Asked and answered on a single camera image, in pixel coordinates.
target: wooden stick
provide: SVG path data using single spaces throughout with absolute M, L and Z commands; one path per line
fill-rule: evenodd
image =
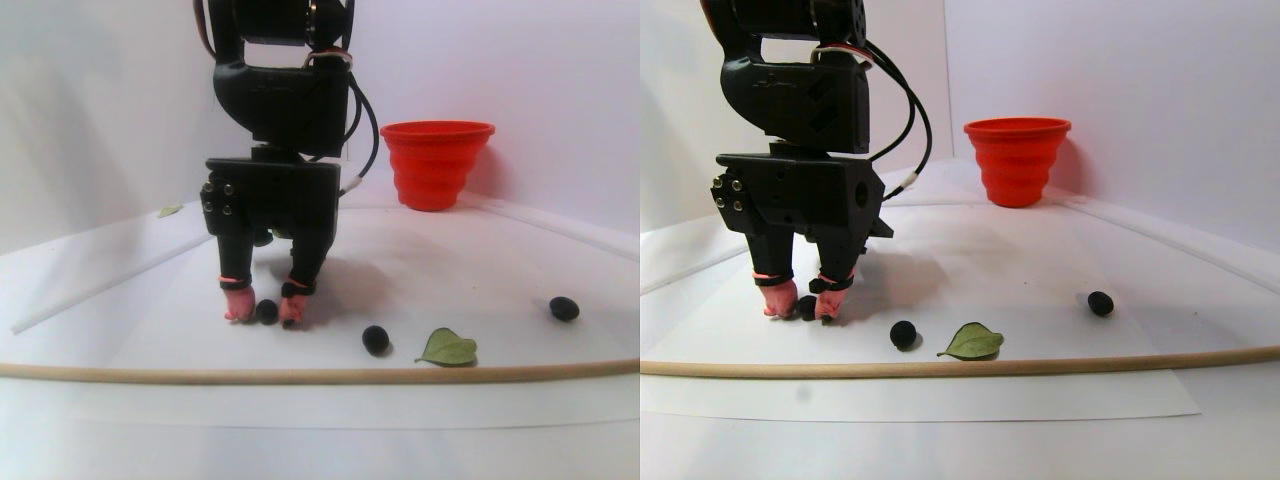
M 1280 360 L 1280 346 L 1236 348 L 1216 352 L 1151 355 L 1135 357 L 940 361 L 905 364 L 829 364 L 829 365 L 735 365 L 640 362 L 640 372 L 664 376 L 718 379 L 901 379 L 941 376 L 1014 376 L 1098 374 L 1165 369 L 1258 364 Z
M 640 358 L 539 366 L 349 370 L 150 370 L 0 364 L 0 378 L 154 385 L 439 385 L 568 380 L 639 371 Z

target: green leaf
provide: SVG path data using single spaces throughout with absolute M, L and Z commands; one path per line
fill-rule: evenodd
M 157 219 L 163 219 L 163 218 L 165 218 L 165 216 L 169 216 L 169 215 L 173 215 L 173 214 L 177 214 L 177 212 L 178 212 L 178 210 L 182 210 L 182 205 L 170 205 L 170 206 L 166 206 L 166 207 L 164 207 L 164 209 L 160 209 L 160 212 L 159 212 L 159 214 L 156 214 L 156 218 L 157 218 Z
M 951 339 L 951 346 L 938 356 L 950 355 L 960 360 L 975 360 L 1000 352 L 1000 346 L 1005 343 L 1005 335 L 988 330 L 982 324 L 974 321 L 965 324 Z
M 431 362 L 440 366 L 463 366 L 475 364 L 476 340 L 458 337 L 453 330 L 439 328 L 426 339 L 422 357 L 413 362 Z

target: red collapsible cup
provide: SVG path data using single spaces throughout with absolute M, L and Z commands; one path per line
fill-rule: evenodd
M 1070 129 L 1068 120 L 1038 116 L 993 118 L 964 125 L 978 154 L 987 200 L 1011 209 L 1038 202 L 1057 160 L 1057 147 Z
M 413 210 L 445 210 L 458 201 L 476 154 L 494 125 L 480 122 L 407 122 L 381 128 L 390 150 L 399 202 Z

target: white paper sheet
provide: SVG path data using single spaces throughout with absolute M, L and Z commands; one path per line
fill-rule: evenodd
M 308 306 L 306 332 L 228 325 L 209 242 L 22 335 L 0 361 L 136 369 L 438 369 L 415 364 L 431 330 L 476 339 L 479 366 L 634 358 L 611 324 L 634 325 L 635 261 L 480 210 L 347 210 Z M 259 298 L 279 300 L 289 242 L 255 251 Z M 577 301 L 572 323 L 550 317 Z M 361 332 L 381 325 L 392 352 Z M 498 428 L 635 419 L 635 376 L 506 385 L 95 385 L 74 416 L 97 421 L 278 428 Z
M 1083 305 L 1083 294 L 1108 291 L 1108 284 L 1083 253 L 1076 233 L 1062 221 L 1061 215 L 1071 214 L 1053 206 L 886 209 L 883 216 L 897 238 L 870 242 L 838 326 L 768 320 L 760 314 L 762 298 L 750 282 L 750 268 L 744 265 L 643 358 L 712 364 L 956 361 L 936 353 L 969 321 L 1005 334 L 1000 360 L 1155 353 L 1123 305 L 1107 319 L 1094 317 Z M 796 283 L 805 289 L 817 271 L 817 253 L 797 237 L 795 259 Z M 700 280 L 695 275 L 667 288 Z M 888 342 L 890 326 L 899 320 L 915 324 L 922 335 L 919 348 L 904 353 Z M 646 378 L 644 388 L 646 411 L 763 420 L 1065 420 L 1198 411 L 1170 371 L 818 383 Z

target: white backdrop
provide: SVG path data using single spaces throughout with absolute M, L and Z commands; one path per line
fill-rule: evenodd
M 248 152 L 195 24 L 184 1 L 0 4 L 0 253 L 195 200 L 206 157 Z
M 637 6 L 366 0 L 352 54 L 384 124 L 497 124 L 470 191 L 639 232 Z M 0 253 L 195 200 L 206 157 L 252 146 L 214 97 L 189 3 L 8 0 L 0 45 Z M 348 164 L 369 145 L 361 129 Z
M 951 156 L 947 47 L 942 0 L 867 0 L 868 37 L 899 65 L 933 123 L 937 157 Z M 644 230 L 716 214 L 708 193 L 723 168 L 716 155 L 768 151 L 768 137 L 724 101 L 719 72 L 724 55 L 696 0 L 645 0 L 640 64 L 645 97 L 640 210 Z M 765 41 L 771 61 L 808 61 L 813 42 Z M 906 122 L 906 97 L 883 73 L 869 74 L 872 150 L 887 145 Z M 924 129 L 878 170 L 913 166 L 924 151 Z
M 951 0 L 946 15 L 957 156 L 966 122 L 1062 116 L 1053 184 L 1280 251 L 1280 3 Z

